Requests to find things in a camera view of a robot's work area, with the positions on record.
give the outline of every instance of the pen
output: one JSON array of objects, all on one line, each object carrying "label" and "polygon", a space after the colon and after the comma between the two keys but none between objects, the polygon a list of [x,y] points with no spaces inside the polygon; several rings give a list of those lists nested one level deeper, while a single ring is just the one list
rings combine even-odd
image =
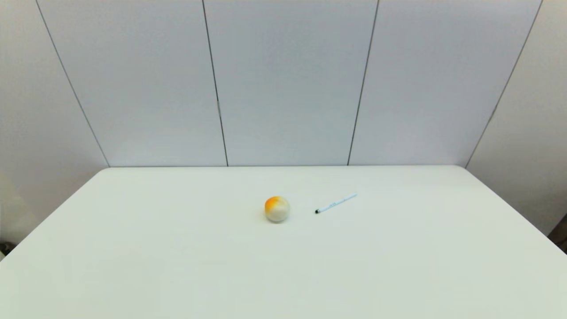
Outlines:
[{"label": "pen", "polygon": [[352,193],[352,194],[350,194],[349,196],[347,196],[347,197],[345,197],[345,198],[343,198],[343,199],[339,199],[338,201],[336,201],[336,202],[334,202],[334,203],[331,203],[331,204],[329,204],[329,205],[327,205],[327,206],[325,206],[325,207],[323,207],[323,208],[317,209],[317,210],[315,211],[315,213],[318,214],[318,213],[324,212],[324,211],[328,210],[328,209],[331,208],[331,207],[335,207],[335,206],[339,205],[340,203],[345,202],[345,201],[347,201],[347,200],[349,200],[349,199],[355,197],[356,195],[358,195],[358,194]]}]

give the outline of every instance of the orange and white ball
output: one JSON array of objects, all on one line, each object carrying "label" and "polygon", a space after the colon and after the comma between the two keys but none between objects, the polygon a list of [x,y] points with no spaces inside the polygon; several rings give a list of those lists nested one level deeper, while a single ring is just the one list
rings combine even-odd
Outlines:
[{"label": "orange and white ball", "polygon": [[266,217],[275,223],[284,221],[289,215],[289,209],[287,200],[280,196],[269,198],[264,204]]}]

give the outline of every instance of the panel seam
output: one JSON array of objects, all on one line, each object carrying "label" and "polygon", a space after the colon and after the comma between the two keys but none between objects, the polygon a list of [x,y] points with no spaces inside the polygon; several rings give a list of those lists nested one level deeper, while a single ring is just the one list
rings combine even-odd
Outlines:
[{"label": "panel seam", "polygon": [[226,160],[226,166],[228,166],[229,165],[229,156],[226,152],[225,130],[222,126],[221,104],[218,100],[217,76],[215,75],[215,72],[214,72],[213,49],[211,48],[211,39],[210,39],[210,36],[209,36],[209,24],[207,23],[207,13],[205,11],[205,0],[201,0],[201,3],[203,4],[203,16],[205,17],[205,29],[207,30],[207,42],[209,43],[209,56],[211,58],[211,68],[213,70],[214,92],[215,92],[215,96],[217,97],[218,118],[221,121],[222,145],[225,148],[225,160]]},{"label": "panel seam", "polygon": [[51,44],[53,45],[53,49],[55,50],[55,53],[57,54],[57,58],[59,59],[59,63],[61,64],[61,68],[63,68],[63,72],[65,73],[65,77],[67,78],[69,86],[71,87],[71,91],[73,91],[73,95],[75,95],[75,99],[77,100],[77,104],[79,104],[79,108],[81,109],[81,112],[83,113],[84,119],[85,119],[85,121],[87,121],[88,128],[91,130],[92,136],[95,138],[96,144],[99,146],[100,152],[104,157],[104,161],[106,162],[107,166],[110,167],[110,164],[108,163],[108,159],[107,159],[106,155],[104,154],[103,148],[100,146],[99,139],[96,138],[95,131],[92,129],[92,125],[88,120],[87,114],[84,112],[83,106],[81,105],[79,97],[77,96],[77,92],[75,92],[75,88],[73,87],[73,84],[71,83],[71,79],[69,78],[69,75],[67,74],[67,70],[65,70],[65,65],[63,65],[63,61],[61,60],[61,56],[59,55],[59,51],[57,51],[57,47],[55,46],[55,42],[53,41],[53,37],[51,36],[51,32],[49,32],[49,28],[47,27],[47,22],[45,22],[45,18],[43,17],[43,12],[41,12],[41,7],[39,6],[38,0],[36,0],[36,5],[37,5],[37,9],[39,10],[39,14],[41,15],[41,20],[43,20],[43,24],[45,25],[45,29],[47,30],[47,34],[49,35],[49,39],[51,40]]},{"label": "panel seam", "polygon": [[514,63],[514,66],[512,67],[512,72],[510,72],[510,76],[508,76],[508,80],[506,81],[506,84],[504,85],[504,88],[502,89],[502,93],[500,93],[500,97],[498,98],[498,101],[496,101],[496,105],[494,106],[494,109],[492,110],[492,113],[490,115],[490,117],[488,118],[488,121],[486,123],[486,126],[483,129],[482,134],[479,137],[478,142],[475,145],[475,148],[472,150],[471,156],[469,157],[467,164],[465,165],[465,169],[468,167],[468,165],[471,163],[472,157],[475,155],[476,149],[479,147],[480,145],[480,141],[483,139],[484,133],[486,132],[486,129],[488,128],[488,125],[490,124],[490,122],[492,121],[492,117],[494,116],[494,114],[496,113],[496,109],[498,108],[498,105],[500,104],[500,100],[502,99],[502,97],[504,96],[504,92],[506,91],[506,88],[508,87],[508,83],[510,83],[510,79],[512,78],[512,75],[514,74],[514,71],[516,70],[516,66],[518,65],[518,61],[520,60],[520,56],[522,56],[522,53],[524,52],[524,48],[526,47],[526,43],[528,42],[528,38],[530,37],[531,31],[534,27],[535,24],[535,20],[537,20],[538,18],[538,14],[539,14],[539,10],[541,9],[541,4],[543,3],[543,0],[540,0],[539,2],[539,6],[538,6],[538,10],[535,13],[534,16],[534,20],[532,21],[532,24],[530,26],[530,30],[528,30],[528,34],[526,36],[526,39],[524,40],[524,44],[522,45],[522,49],[520,49],[520,53],[518,54],[518,57],[516,58],[516,62]]},{"label": "panel seam", "polygon": [[380,0],[376,0],[376,10],[374,11],[374,21],[372,23],[372,32],[370,33],[370,43],[368,44],[368,54],[366,55],[366,64],[364,66],[364,74],[362,76],[362,86],[360,88],[360,95],[358,96],[358,107],[356,109],[356,117],[354,118],[354,128],[353,128],[353,135],[350,140],[350,150],[349,150],[349,158],[346,161],[346,165],[350,165],[350,155],[353,151],[353,144],[354,144],[354,134],[356,133],[356,124],[358,122],[358,113],[360,112],[360,102],[362,100],[362,92],[364,91],[364,82],[366,80],[366,72],[368,70],[368,60],[370,59],[370,49],[372,48],[372,40],[374,39],[374,29],[376,28],[376,18],[378,16],[378,5],[380,4]]}]

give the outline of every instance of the table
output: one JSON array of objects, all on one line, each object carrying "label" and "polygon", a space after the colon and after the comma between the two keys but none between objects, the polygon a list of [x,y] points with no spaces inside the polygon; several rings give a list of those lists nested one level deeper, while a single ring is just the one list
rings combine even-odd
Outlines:
[{"label": "table", "polygon": [[0,313],[565,318],[567,257],[456,166],[111,168],[0,263]]}]

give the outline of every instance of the white wall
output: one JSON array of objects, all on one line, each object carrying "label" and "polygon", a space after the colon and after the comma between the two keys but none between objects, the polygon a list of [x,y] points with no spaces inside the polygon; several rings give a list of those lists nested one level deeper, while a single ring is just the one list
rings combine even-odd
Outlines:
[{"label": "white wall", "polygon": [[376,0],[205,8],[229,165],[346,165]]},{"label": "white wall", "polygon": [[380,0],[351,165],[472,155],[540,0]]},{"label": "white wall", "polygon": [[567,213],[567,1],[544,0],[467,169],[548,234]]},{"label": "white wall", "polygon": [[[2,186],[13,185],[41,221],[107,164],[34,0],[0,2],[0,74]],[[3,203],[4,217],[10,207]]]},{"label": "white wall", "polygon": [[39,0],[111,166],[226,166],[201,0]]}]

